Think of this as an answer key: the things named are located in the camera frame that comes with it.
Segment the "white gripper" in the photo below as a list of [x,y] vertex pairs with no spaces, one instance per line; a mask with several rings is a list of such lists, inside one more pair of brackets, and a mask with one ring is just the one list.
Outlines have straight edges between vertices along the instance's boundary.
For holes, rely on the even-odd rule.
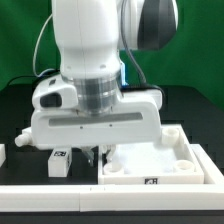
[[67,81],[56,75],[41,81],[32,96],[32,144],[40,150],[82,148],[94,166],[93,146],[154,142],[161,136],[158,89],[122,89],[118,77]]

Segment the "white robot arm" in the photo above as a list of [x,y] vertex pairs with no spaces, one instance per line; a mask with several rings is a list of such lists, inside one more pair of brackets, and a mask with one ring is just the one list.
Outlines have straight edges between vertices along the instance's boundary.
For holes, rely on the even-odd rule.
[[52,0],[59,74],[41,81],[31,132],[41,150],[153,142],[162,92],[121,87],[119,51],[157,50],[175,35],[175,0]]

